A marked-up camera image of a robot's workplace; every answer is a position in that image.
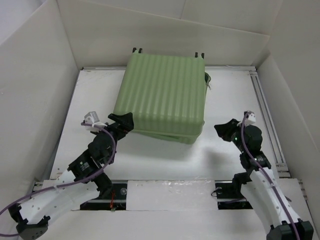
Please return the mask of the green suitcase blue lining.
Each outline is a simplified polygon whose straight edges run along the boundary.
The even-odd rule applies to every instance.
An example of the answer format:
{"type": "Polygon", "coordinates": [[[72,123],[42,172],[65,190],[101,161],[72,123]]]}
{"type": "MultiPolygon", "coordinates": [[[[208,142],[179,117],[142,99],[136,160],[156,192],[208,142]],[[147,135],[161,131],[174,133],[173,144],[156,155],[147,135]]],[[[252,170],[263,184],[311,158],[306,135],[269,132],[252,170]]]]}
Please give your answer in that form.
{"type": "Polygon", "coordinates": [[[210,81],[204,53],[173,56],[133,48],[113,113],[132,113],[136,133],[192,145],[203,131],[210,81]]]}

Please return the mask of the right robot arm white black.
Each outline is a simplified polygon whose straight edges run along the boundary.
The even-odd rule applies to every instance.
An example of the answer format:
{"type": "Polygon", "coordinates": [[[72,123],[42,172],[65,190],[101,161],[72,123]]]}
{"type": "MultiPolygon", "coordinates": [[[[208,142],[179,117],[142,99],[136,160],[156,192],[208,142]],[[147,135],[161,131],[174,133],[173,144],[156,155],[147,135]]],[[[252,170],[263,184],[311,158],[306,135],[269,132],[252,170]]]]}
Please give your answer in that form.
{"type": "Polygon", "coordinates": [[[232,119],[216,124],[217,135],[240,151],[244,172],[234,175],[231,191],[244,197],[260,219],[268,240],[311,240],[314,228],[292,208],[277,183],[272,166],[261,150],[262,131],[232,119]]]}

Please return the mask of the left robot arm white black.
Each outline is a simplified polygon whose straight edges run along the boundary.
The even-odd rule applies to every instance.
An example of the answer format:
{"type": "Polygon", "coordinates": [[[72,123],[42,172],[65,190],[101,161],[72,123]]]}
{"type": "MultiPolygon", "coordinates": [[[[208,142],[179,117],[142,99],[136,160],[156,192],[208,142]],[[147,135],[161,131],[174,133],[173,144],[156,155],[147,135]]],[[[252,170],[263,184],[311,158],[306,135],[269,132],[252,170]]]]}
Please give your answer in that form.
{"type": "Polygon", "coordinates": [[[134,129],[133,114],[111,113],[113,123],[102,123],[96,112],[85,115],[82,126],[95,135],[87,149],[72,161],[53,185],[30,193],[7,208],[23,240],[41,237],[66,212],[97,197],[107,198],[113,183],[105,173],[112,164],[117,143],[134,129]]]}

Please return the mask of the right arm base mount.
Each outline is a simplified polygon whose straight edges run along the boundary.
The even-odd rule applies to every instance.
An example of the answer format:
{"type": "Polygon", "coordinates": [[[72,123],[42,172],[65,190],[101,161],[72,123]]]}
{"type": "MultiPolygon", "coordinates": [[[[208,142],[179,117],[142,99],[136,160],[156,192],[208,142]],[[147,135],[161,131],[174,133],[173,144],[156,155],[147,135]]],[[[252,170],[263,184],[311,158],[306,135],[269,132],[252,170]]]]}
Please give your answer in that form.
{"type": "Polygon", "coordinates": [[[236,190],[231,180],[216,180],[211,196],[216,198],[218,210],[252,210],[245,197],[236,190]]]}

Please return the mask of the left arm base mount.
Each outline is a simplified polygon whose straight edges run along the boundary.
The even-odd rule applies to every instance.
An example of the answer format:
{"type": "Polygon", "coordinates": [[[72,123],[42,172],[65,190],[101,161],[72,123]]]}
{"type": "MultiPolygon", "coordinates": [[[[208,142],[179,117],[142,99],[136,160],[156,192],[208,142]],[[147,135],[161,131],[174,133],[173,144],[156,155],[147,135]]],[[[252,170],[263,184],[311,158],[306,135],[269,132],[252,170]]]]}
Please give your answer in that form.
{"type": "Polygon", "coordinates": [[[81,211],[125,211],[127,206],[128,181],[114,181],[107,196],[99,196],[80,205],[81,211]]]}

